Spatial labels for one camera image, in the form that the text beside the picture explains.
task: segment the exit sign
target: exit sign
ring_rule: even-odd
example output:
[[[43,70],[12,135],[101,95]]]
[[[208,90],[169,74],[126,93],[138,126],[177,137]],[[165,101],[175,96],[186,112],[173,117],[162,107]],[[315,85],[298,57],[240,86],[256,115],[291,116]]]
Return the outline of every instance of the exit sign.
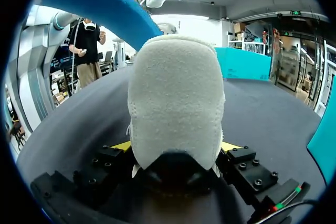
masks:
[[[294,16],[301,16],[301,11],[300,10],[291,10],[290,13]]]

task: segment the gray table surface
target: gray table surface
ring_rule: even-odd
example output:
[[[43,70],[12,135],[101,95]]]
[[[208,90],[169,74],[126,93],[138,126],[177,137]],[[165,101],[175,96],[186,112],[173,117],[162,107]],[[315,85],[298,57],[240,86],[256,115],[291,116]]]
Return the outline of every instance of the gray table surface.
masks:
[[[17,160],[27,183],[55,170],[71,178],[75,169],[90,161],[98,146],[129,140],[125,132],[130,122],[127,90],[131,74],[132,67],[126,67],[106,75],[43,120]],[[310,183],[306,198],[318,198],[325,185],[306,150],[319,125],[318,115],[268,82],[225,80],[224,91],[224,140],[254,149],[264,166],[279,173],[281,184],[290,178]],[[239,194],[236,198],[247,220],[253,208],[246,206]],[[295,209],[293,223],[308,209]]]

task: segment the fuzzy fabric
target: fuzzy fabric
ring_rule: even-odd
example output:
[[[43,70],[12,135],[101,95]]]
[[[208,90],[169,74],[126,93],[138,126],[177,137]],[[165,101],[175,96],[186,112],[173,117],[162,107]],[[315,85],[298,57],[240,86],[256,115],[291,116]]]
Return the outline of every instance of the fuzzy fabric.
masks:
[[[128,90],[134,155],[146,169],[162,153],[186,151],[214,167],[222,141],[224,88],[215,49],[178,34],[147,41]]]

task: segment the chair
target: chair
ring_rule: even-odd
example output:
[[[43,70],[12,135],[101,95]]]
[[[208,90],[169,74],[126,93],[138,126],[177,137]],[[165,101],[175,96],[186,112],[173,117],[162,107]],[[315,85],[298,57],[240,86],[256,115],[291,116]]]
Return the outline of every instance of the chair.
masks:
[[[99,65],[100,69],[102,70],[103,75],[114,71],[113,62],[112,62],[112,53],[113,53],[112,51],[106,52],[104,63]]]
[[[22,140],[24,142],[26,142],[26,140],[23,138],[23,136],[25,136],[26,133],[24,133],[24,132],[22,133],[21,132],[21,123],[20,122],[14,122],[13,123],[13,127],[9,131],[9,134],[15,137],[16,142],[17,142],[17,147],[18,147],[18,149],[20,151],[20,144],[21,144],[21,146],[24,145],[23,142],[22,142]]]

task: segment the black metal bracket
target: black metal bracket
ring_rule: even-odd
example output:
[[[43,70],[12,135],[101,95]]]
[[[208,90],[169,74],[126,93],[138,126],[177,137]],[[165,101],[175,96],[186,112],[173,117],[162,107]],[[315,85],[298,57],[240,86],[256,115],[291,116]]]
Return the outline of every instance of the black metal bracket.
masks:
[[[256,152],[248,146],[221,151],[216,164],[228,184],[233,184],[246,204],[255,212],[248,223],[254,223],[290,203],[301,200],[310,185],[293,179],[283,185],[278,184],[277,172],[270,172],[256,158]],[[271,218],[267,223],[281,223],[291,210]]]

